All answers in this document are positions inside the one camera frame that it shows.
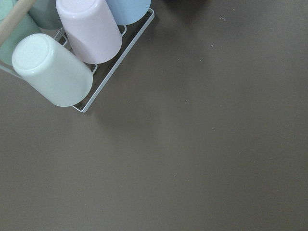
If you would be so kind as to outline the pink cup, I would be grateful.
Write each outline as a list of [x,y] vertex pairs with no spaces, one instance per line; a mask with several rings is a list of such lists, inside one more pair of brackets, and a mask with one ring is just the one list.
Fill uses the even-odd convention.
[[118,54],[122,36],[106,1],[57,0],[56,10],[81,61],[101,64]]

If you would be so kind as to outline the blue cup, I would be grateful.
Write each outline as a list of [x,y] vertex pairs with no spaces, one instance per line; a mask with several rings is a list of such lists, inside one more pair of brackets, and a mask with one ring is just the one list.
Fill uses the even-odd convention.
[[151,5],[151,0],[107,0],[106,2],[116,24],[120,26],[139,21]]

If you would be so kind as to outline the mint cup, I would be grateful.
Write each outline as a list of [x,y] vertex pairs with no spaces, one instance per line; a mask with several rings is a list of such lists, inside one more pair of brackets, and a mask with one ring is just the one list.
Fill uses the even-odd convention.
[[14,70],[52,104],[69,107],[91,90],[91,70],[69,50],[46,34],[21,40],[12,55]]

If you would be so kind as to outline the green cup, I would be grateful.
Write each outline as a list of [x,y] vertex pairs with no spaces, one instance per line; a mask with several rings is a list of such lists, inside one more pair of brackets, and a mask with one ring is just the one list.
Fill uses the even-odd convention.
[[56,30],[62,27],[56,0],[37,0],[28,13],[40,28]]

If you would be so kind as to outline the white cup rack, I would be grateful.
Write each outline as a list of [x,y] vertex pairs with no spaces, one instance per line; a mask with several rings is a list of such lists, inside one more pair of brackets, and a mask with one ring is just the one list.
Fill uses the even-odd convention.
[[[0,3],[0,67],[3,71],[20,79],[22,77],[13,68],[12,55],[18,43],[30,35],[37,33],[49,35],[76,56],[63,25],[60,29],[47,30],[40,28],[32,19],[28,11],[34,3],[35,0],[3,0]],[[122,36],[122,46],[118,54],[111,60],[101,64],[88,64],[82,61],[92,72],[93,84],[88,95],[71,107],[80,112],[88,110],[153,19],[154,11],[150,7],[139,21],[126,26],[117,25]]]

